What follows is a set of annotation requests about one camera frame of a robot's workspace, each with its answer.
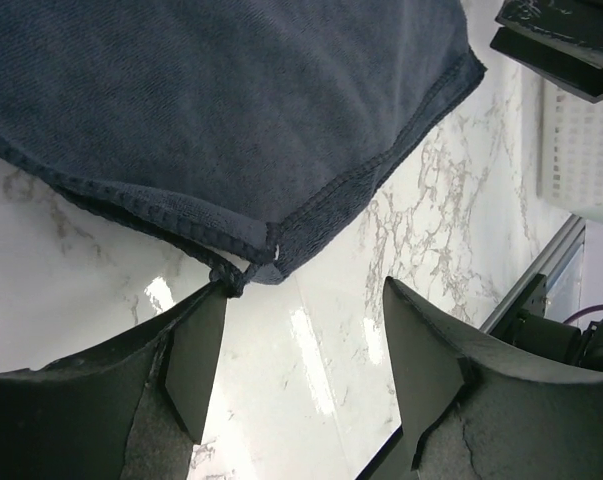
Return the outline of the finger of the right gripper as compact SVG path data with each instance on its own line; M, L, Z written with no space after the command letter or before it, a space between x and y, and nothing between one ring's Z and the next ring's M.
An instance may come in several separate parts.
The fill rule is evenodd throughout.
M603 1L504 1L496 21L531 38L603 50Z
M603 100L603 68L504 27L497 30L490 47L582 100Z

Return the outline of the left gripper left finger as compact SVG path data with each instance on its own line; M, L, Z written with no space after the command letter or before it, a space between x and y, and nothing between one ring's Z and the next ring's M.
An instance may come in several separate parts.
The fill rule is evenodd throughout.
M211 283L94 347L0 373L0 479L186 478L226 305Z

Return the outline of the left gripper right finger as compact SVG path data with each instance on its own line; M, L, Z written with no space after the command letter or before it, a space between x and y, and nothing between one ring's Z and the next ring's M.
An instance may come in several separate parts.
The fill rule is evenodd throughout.
M388 278L401 424L365 479L603 479L603 372L521 350Z

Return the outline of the dark blue towel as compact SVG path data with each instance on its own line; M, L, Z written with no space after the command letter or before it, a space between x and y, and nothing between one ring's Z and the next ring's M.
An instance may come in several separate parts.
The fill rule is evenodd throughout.
M276 285L480 84L457 1L0 1L0 158Z

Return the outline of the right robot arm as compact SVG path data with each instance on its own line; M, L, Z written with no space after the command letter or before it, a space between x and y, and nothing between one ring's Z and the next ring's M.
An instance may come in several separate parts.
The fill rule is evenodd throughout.
M553 86L543 196L603 220L603 1L506 1L496 21L491 48ZM493 334L546 359L603 372L603 319L581 330L579 317L552 321L530 295L521 295Z

